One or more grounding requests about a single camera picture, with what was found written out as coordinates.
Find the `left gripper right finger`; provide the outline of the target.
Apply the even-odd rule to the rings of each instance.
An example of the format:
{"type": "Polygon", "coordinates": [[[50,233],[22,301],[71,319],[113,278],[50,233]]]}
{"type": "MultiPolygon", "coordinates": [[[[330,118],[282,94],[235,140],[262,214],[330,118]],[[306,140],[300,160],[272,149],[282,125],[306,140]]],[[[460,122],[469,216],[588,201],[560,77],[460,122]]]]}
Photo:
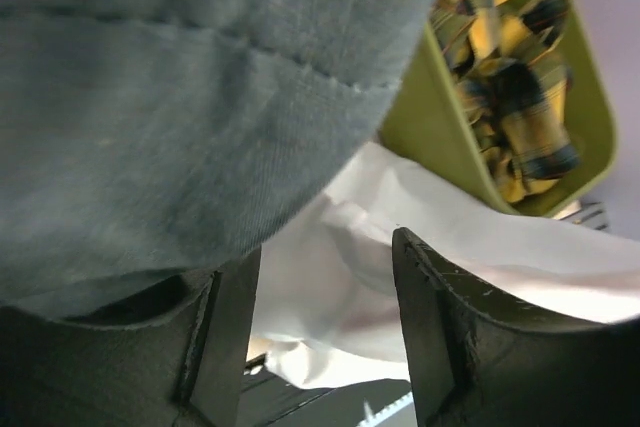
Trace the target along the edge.
{"type": "Polygon", "coordinates": [[[406,228],[392,262],[421,426],[635,426],[639,323],[533,305],[406,228]]]}

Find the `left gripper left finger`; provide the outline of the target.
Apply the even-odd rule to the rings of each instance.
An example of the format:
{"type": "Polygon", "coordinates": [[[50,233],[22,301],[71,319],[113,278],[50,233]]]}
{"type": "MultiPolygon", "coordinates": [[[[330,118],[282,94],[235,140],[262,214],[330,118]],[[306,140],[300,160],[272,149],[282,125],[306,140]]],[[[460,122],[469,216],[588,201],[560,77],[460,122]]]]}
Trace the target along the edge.
{"type": "Polygon", "coordinates": [[[87,317],[1,311],[5,426],[231,426],[261,254],[173,276],[87,317]]]}

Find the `white shirt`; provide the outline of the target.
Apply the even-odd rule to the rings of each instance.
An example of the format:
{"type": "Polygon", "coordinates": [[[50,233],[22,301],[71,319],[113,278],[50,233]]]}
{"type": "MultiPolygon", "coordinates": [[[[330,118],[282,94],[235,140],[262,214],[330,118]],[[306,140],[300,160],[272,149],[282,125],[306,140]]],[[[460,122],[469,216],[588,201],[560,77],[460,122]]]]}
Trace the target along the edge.
{"type": "Polygon", "coordinates": [[[371,142],[263,246],[252,334],[267,342],[269,372],[301,389],[408,378],[399,227],[535,305],[601,323],[639,313],[636,241],[499,213],[371,142]]]}

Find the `grey shirt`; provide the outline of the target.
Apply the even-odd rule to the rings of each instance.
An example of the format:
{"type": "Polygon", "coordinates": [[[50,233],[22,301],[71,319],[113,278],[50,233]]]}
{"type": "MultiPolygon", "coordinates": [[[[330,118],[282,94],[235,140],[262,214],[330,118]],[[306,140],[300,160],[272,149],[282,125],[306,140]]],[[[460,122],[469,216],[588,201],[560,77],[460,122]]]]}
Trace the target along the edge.
{"type": "Polygon", "coordinates": [[[375,133],[433,0],[1,0],[1,301],[252,250],[375,133]]]}

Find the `yellow plaid shirt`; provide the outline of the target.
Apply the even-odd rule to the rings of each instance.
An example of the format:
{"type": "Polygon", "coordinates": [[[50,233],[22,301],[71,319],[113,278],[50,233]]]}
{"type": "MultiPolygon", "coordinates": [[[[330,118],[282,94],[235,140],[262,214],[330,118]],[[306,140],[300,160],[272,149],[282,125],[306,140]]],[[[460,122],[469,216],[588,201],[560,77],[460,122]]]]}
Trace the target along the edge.
{"type": "Polygon", "coordinates": [[[579,163],[564,125],[572,85],[557,46],[569,0],[437,0],[430,24],[504,201],[551,189],[579,163]]]}

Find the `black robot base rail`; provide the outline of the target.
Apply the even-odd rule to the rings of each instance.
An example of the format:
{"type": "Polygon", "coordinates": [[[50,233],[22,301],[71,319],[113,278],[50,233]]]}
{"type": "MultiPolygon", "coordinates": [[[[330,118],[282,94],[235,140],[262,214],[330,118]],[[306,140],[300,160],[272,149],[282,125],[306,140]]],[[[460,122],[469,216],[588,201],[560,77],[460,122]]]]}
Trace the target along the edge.
{"type": "Polygon", "coordinates": [[[410,386],[374,381],[334,389],[301,390],[270,373],[265,356],[245,366],[236,424],[240,427],[381,426],[414,413],[410,386]]]}

